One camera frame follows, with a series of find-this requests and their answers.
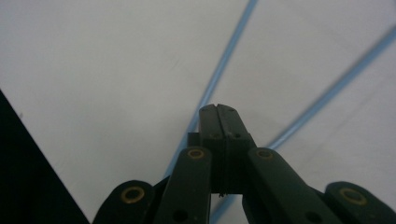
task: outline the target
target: black area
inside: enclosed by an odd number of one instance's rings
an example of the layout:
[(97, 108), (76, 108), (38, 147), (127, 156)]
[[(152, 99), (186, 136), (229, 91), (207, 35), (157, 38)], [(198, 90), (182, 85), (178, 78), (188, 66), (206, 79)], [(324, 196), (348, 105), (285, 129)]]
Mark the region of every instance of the black area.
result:
[(88, 223), (0, 91), (0, 222)]

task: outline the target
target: blue line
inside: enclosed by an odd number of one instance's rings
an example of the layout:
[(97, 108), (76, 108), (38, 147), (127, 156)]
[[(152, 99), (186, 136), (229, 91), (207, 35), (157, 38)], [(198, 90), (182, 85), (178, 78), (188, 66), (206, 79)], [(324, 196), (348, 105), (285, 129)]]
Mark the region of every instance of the blue line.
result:
[(357, 77), (368, 65), (370, 65), (395, 39), (396, 26), (381, 38), (366, 54), (364, 54), (352, 67), (341, 76), (325, 93), (323, 93), (305, 112), (300, 115), (283, 133), (281, 133), (267, 147), (277, 149), (295, 132), (305, 125), (319, 110), (330, 102), (347, 84)]
[(239, 40), (239, 37), (241, 36), (242, 32), (244, 31), (245, 25), (248, 22), (248, 18), (250, 16), (251, 11), (253, 10), (256, 2), (257, 2), (257, 0), (250, 0), (249, 3), (247, 4), (245, 12), (242, 15), (241, 19), (239, 20), (238, 25), (236, 26), (235, 30), (233, 31), (233, 35), (227, 45), (227, 48), (224, 50), (223, 55), (220, 58), (218, 66), (216, 67), (216, 70), (212, 75), (212, 78), (210, 78), (210, 81), (206, 87), (205, 93), (202, 96), (198, 106), (195, 108), (195, 111), (192, 115), (189, 126), (187, 127), (186, 132), (184, 133), (180, 143), (178, 144), (175, 155), (172, 158), (168, 168), (166, 169), (164, 177), (167, 177), (172, 173), (172, 171), (175, 167), (175, 163), (177, 161), (178, 154), (187, 145), (188, 133), (193, 132), (195, 130), (195, 128), (197, 127), (198, 111), (201, 107), (203, 107), (204, 105), (207, 105), (207, 102), (209, 101), (210, 97), (212, 96), (213, 90), (216, 88), (216, 86), (219, 82), (219, 79), (224, 72), (224, 69), (225, 69), (227, 63), (230, 60), (231, 55), (233, 54), (233, 50), (235, 49), (235, 46)]

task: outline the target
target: white surface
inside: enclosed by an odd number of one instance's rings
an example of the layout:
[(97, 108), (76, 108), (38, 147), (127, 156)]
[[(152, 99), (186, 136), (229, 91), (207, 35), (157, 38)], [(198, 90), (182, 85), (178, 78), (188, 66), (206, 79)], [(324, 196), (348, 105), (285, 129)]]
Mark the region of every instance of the white surface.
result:
[[(92, 220), (163, 176), (246, 1), (0, 3), (0, 88)], [(396, 24), (393, 1), (259, 1), (212, 98), (267, 144)], [(396, 209), (396, 45), (279, 149)], [(240, 203), (220, 223), (246, 223)]]

